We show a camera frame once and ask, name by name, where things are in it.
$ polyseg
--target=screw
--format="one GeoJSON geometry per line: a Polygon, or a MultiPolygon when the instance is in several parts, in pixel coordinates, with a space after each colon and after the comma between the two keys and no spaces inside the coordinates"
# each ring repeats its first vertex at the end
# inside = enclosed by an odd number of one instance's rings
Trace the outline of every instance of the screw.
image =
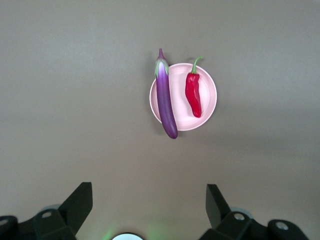
{"type": "Polygon", "coordinates": [[[45,219],[45,218],[50,217],[51,215],[52,215],[51,212],[46,211],[44,214],[41,215],[41,217],[42,217],[43,219],[45,219]]]}
{"type": "Polygon", "coordinates": [[[278,229],[281,229],[281,230],[288,230],[289,227],[287,226],[287,224],[285,224],[284,222],[282,221],[277,221],[275,223],[275,225],[278,227],[278,229]]]}
{"type": "Polygon", "coordinates": [[[238,212],[234,214],[234,218],[237,220],[240,220],[240,221],[245,220],[245,217],[241,213],[238,213],[238,212]]]}
{"type": "Polygon", "coordinates": [[[0,220],[0,226],[6,225],[8,222],[8,219],[0,220]]]}

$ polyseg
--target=red pepper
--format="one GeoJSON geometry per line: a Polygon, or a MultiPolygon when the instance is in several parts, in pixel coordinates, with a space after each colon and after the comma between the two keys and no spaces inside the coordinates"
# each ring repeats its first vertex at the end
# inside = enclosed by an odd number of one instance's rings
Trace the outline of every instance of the red pepper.
{"type": "Polygon", "coordinates": [[[185,81],[185,96],[188,100],[192,113],[195,117],[201,117],[201,102],[199,94],[199,78],[200,75],[197,73],[197,61],[202,59],[202,56],[199,56],[195,59],[191,72],[186,76],[185,81]]]}

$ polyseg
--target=eggplant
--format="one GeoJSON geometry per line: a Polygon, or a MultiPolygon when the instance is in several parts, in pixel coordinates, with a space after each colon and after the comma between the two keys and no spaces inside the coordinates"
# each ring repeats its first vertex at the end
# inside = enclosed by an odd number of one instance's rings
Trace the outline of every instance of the eggplant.
{"type": "Polygon", "coordinates": [[[159,56],[155,62],[154,75],[156,79],[156,98],[163,129],[170,138],[176,139],[178,137],[178,128],[171,104],[169,65],[164,57],[162,48],[159,49],[159,56]]]}

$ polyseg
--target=green calyx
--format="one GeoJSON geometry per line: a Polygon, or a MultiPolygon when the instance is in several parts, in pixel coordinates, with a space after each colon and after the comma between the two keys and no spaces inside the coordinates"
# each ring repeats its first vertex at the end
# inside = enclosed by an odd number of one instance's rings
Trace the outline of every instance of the green calyx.
{"type": "Polygon", "coordinates": [[[154,75],[156,78],[158,78],[158,75],[159,75],[159,66],[160,66],[160,63],[162,63],[164,65],[164,69],[165,69],[165,73],[167,75],[169,75],[169,66],[168,66],[168,63],[165,59],[163,58],[158,58],[155,62],[155,70],[154,70],[154,75]]]}
{"type": "Polygon", "coordinates": [[[191,70],[191,73],[192,74],[196,74],[197,73],[197,62],[198,60],[202,59],[202,56],[198,56],[195,61],[194,61],[194,64],[192,66],[192,70],[191,70]]]}

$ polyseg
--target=pink plate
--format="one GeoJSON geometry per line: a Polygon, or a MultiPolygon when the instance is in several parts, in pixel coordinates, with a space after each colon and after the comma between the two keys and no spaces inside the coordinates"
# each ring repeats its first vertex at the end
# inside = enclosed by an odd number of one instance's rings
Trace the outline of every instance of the pink plate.
{"type": "MultiPolygon", "coordinates": [[[[186,98],[186,78],[191,72],[192,64],[178,63],[169,67],[169,86],[172,111],[176,126],[179,131],[189,131],[204,124],[212,115],[217,103],[217,89],[211,76],[201,67],[196,67],[196,72],[200,75],[199,93],[201,100],[201,117],[195,117],[191,106],[186,98]]],[[[157,101],[156,80],[153,81],[150,89],[150,106],[156,119],[161,123],[157,101]]]]}

